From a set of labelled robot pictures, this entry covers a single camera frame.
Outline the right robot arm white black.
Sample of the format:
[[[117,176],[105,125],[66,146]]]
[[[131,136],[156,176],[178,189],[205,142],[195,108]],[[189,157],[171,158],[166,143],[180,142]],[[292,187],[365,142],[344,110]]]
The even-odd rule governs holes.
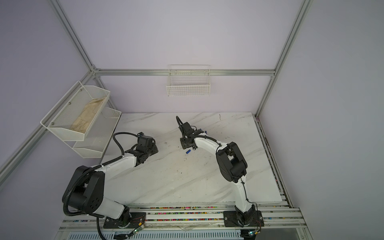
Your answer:
[[[235,194],[235,221],[239,227],[262,227],[261,212],[257,203],[251,202],[247,195],[246,174],[248,164],[234,142],[229,144],[218,141],[201,129],[193,128],[188,122],[183,123],[176,117],[182,137],[183,149],[198,148],[206,150],[216,157],[220,173],[224,179],[233,184]]]

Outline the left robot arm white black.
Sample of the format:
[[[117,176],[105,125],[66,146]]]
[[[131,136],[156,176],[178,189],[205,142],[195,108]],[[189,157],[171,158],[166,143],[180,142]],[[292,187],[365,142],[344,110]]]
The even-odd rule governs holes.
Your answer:
[[[116,138],[119,135],[133,136],[137,143],[124,150]],[[62,197],[66,216],[108,217],[122,224],[131,221],[132,215],[128,206],[105,197],[105,183],[119,173],[143,164],[159,150],[156,140],[144,133],[119,132],[113,134],[112,139],[120,150],[120,156],[93,167],[80,166],[75,170]]]

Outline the beige cloth in shelf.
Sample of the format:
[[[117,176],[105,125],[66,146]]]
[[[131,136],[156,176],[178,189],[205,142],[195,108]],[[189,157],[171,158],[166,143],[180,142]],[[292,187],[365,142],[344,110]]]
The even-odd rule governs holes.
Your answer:
[[[89,103],[87,103],[81,114],[71,125],[70,130],[85,134],[105,99],[106,97],[92,99]]]

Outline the white mesh two-tier wall shelf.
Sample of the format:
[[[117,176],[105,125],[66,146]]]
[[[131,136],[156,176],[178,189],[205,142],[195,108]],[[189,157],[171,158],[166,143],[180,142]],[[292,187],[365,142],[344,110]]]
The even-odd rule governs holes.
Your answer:
[[[84,159],[103,157],[121,112],[108,107],[111,92],[75,83],[40,121]]]

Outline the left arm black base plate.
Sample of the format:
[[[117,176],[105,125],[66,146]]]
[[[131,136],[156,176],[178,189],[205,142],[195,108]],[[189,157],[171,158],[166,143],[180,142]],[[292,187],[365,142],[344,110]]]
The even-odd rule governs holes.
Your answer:
[[[122,216],[119,219],[107,217],[103,228],[104,229],[136,229],[145,223],[147,214],[145,212],[133,212],[128,216]]]

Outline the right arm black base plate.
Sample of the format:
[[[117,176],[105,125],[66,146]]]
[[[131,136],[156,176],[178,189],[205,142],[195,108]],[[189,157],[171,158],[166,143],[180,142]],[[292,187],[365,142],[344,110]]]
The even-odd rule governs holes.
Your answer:
[[[264,227],[264,219],[261,211],[250,210],[246,213],[237,211],[225,211],[224,224],[225,227]]]

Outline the aluminium enclosure frame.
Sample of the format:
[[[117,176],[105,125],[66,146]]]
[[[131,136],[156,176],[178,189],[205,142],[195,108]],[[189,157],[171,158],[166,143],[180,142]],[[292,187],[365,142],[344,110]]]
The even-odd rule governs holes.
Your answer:
[[[27,24],[47,14],[36,1],[1,3],[1,45],[15,50],[1,53],[11,60],[11,75],[1,76],[1,88],[11,99],[1,105],[1,154],[11,143],[24,140],[53,103],[72,87],[59,70],[69,67],[67,49],[43,33],[26,32]],[[186,154],[176,113],[182,122],[218,141],[235,142],[248,163],[247,195],[251,202],[282,201],[270,163],[267,163],[251,112],[257,112],[269,76],[244,77],[229,71],[277,67],[282,38],[303,1],[59,1],[77,24],[77,34],[97,72],[109,67],[166,69],[165,76],[104,75],[120,117],[117,132],[144,132],[157,142],[159,153],[144,164],[124,170],[106,181],[105,196],[130,206],[226,204],[235,201],[233,183],[226,181],[216,157],[197,148]],[[168,80],[181,86],[197,84],[210,75],[209,95],[174,97]],[[49,133],[32,151],[1,191],[1,207],[48,208],[61,198],[77,168],[86,162],[70,153],[64,142]]]

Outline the aluminium rail base frame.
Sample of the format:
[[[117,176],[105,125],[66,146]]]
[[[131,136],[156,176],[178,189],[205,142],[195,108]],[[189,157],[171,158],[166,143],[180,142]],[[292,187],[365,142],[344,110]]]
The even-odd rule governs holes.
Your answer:
[[[256,227],[241,228],[230,206],[133,207],[131,215],[141,231],[133,240],[144,239],[240,239],[247,231],[257,231],[256,239],[311,240],[313,237],[298,208],[283,204],[262,205]]]

